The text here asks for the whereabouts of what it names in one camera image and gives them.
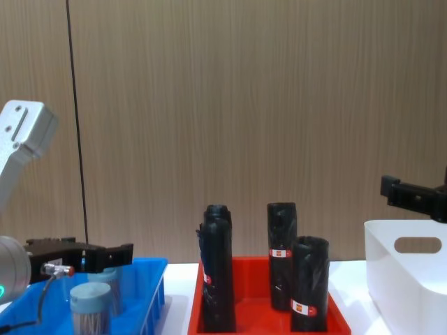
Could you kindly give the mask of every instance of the table surface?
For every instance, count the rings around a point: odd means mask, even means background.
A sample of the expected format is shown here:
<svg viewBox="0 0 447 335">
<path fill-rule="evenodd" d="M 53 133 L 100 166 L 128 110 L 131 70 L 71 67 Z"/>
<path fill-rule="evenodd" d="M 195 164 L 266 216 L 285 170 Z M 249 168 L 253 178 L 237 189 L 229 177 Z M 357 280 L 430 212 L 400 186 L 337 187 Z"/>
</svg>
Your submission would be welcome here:
<svg viewBox="0 0 447 335">
<path fill-rule="evenodd" d="M 165 301 L 156 335 L 186 335 L 196 288 L 198 264 L 169 264 L 164 274 Z M 352 335 L 389 335 L 366 284 L 366 262 L 331 262 L 329 292 Z M 7 305 L 0 306 L 0 312 Z"/>
</svg>

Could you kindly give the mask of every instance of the black cable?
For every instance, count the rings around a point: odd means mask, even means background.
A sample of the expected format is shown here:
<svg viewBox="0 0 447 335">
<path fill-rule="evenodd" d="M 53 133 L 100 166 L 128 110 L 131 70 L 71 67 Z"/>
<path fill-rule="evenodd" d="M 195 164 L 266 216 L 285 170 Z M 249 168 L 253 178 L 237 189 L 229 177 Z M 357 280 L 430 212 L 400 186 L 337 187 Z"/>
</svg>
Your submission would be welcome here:
<svg viewBox="0 0 447 335">
<path fill-rule="evenodd" d="M 2 327 L 0 327 L 0 334 L 6 334 L 6 333 L 10 332 L 11 330 L 14 330 L 17 328 L 39 325 L 42 322 L 43 301 L 45 300 L 45 296 L 47 295 L 48 288 L 50 287 L 51 283 L 55 279 L 57 279 L 56 276 L 51 276 L 50 279 L 48 279 L 45 286 L 43 287 L 41 296 L 39 297 L 39 303 L 38 303 L 38 307 L 37 307 L 37 320 L 17 323 L 16 325 L 13 325 L 13 326 L 10 326 L 10 325 L 2 326 Z"/>
</svg>

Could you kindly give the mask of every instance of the white plastic basket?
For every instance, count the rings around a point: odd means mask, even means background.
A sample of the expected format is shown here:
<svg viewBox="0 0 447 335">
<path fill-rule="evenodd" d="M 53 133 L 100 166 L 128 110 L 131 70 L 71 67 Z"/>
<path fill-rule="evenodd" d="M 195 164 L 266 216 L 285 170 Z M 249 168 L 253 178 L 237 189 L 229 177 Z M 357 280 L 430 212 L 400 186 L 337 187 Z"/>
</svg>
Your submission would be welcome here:
<svg viewBox="0 0 447 335">
<path fill-rule="evenodd" d="M 400 237 L 436 237 L 437 253 L 398 253 Z M 447 334 L 447 224 L 431 220 L 365 223 L 367 284 L 394 334 Z"/>
</svg>

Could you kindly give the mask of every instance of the container lid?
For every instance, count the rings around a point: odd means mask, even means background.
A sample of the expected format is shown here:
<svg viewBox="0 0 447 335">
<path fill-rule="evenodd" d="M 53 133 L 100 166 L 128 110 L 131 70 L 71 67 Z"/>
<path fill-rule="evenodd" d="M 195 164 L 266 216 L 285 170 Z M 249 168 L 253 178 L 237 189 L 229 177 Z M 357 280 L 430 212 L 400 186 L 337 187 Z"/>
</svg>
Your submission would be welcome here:
<svg viewBox="0 0 447 335">
<path fill-rule="evenodd" d="M 70 308 L 79 314 L 107 311 L 112 301 L 110 285 L 106 283 L 84 283 L 70 290 Z"/>
<path fill-rule="evenodd" d="M 118 279 L 118 271 L 114 267 L 105 268 L 100 274 L 88 274 L 89 281 L 110 283 Z"/>
</svg>

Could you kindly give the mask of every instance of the black cylinder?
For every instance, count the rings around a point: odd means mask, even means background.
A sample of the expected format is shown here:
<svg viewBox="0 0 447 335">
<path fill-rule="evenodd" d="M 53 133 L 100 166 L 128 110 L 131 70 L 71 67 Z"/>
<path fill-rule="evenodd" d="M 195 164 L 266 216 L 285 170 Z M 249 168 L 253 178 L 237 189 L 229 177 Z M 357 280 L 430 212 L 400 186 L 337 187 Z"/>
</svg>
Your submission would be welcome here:
<svg viewBox="0 0 447 335">
<path fill-rule="evenodd" d="M 268 246 L 270 249 L 270 301 L 273 309 L 291 309 L 292 242 L 297 234 L 296 206 L 293 202 L 267 205 Z"/>
<path fill-rule="evenodd" d="M 329 242 L 302 236 L 293 242 L 292 332 L 326 332 Z"/>
<path fill-rule="evenodd" d="M 202 314 L 208 333 L 236 332 L 230 212 L 204 213 L 197 231 L 203 264 Z"/>
</svg>

